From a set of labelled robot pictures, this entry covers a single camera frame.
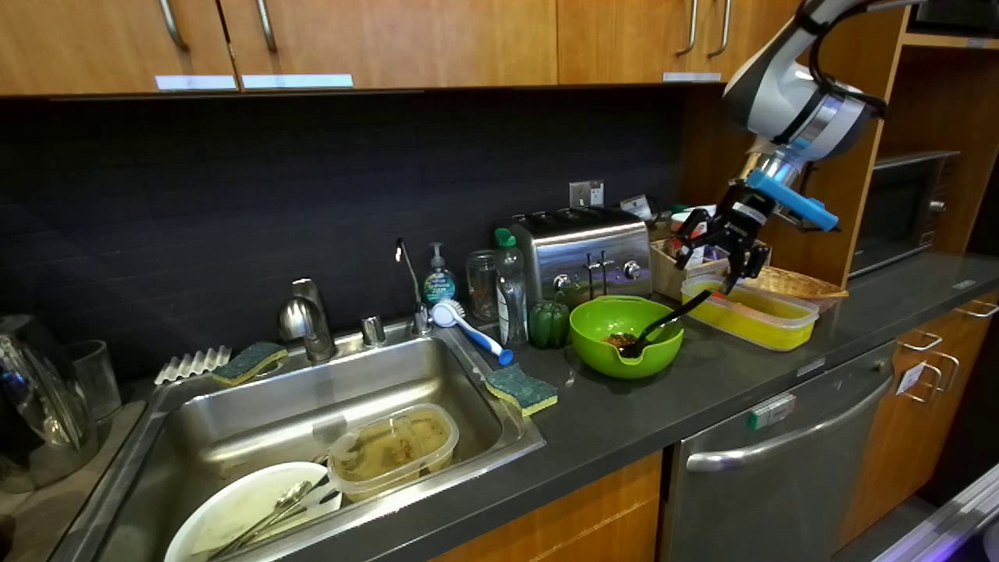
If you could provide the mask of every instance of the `wall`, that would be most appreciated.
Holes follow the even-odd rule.
[[[176,350],[272,336],[286,280],[320,280],[333,332],[409,314],[397,237],[458,268],[509,213],[670,199],[666,92],[449,92],[0,104],[0,309],[106,336],[126,377]]]

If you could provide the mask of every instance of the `dishwasher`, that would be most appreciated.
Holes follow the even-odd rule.
[[[893,344],[678,442],[661,562],[832,558]]]

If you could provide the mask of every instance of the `bottle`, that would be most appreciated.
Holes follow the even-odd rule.
[[[454,275],[447,268],[441,242],[433,242],[432,275],[425,278],[425,301],[433,306],[454,297]]]
[[[498,312],[498,344],[525,348],[527,344],[527,280],[525,256],[517,251],[517,235],[496,228],[496,312]]]

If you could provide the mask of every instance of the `lower cabinet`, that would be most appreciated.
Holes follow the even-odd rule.
[[[840,543],[934,479],[996,302],[989,292],[899,336],[897,382],[874,414]]]
[[[437,562],[654,558],[657,485],[661,453],[653,453],[437,557]]]

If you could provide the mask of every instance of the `sink basin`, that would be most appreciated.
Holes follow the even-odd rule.
[[[195,377],[159,389],[55,558],[161,558],[184,517],[226,485],[275,462],[324,460],[345,426],[413,402],[452,414],[452,462],[259,541],[254,557],[280,558],[542,446],[527,417],[482,386],[489,362],[458,332],[390,335],[384,348],[340,336],[336,359],[293,359],[280,376],[242,386]]]

